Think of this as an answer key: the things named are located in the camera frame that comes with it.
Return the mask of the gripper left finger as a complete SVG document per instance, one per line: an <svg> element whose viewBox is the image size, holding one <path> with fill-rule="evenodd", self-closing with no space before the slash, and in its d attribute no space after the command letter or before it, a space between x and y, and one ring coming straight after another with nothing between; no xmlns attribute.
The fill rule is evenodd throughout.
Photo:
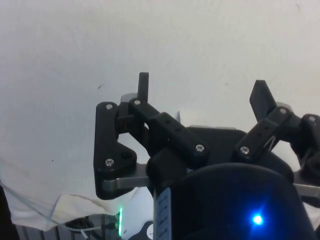
<svg viewBox="0 0 320 240"><path fill-rule="evenodd" d="M206 142L168 113L156 110L148 96L149 74L141 72L137 93L120 104L96 106L94 181L102 200L140 187L154 192L209 160Z"/></svg>

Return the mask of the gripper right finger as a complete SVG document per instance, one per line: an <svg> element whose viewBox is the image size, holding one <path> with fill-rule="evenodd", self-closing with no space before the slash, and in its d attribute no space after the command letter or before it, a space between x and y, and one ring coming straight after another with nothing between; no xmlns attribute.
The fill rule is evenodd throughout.
<svg viewBox="0 0 320 240"><path fill-rule="evenodd" d="M279 141L290 143L297 155L302 173L320 173L320 117L299 117L289 107L276 103L266 81L256 80L249 98L256 125L239 141L234 155L246 163L256 163Z"/></svg>

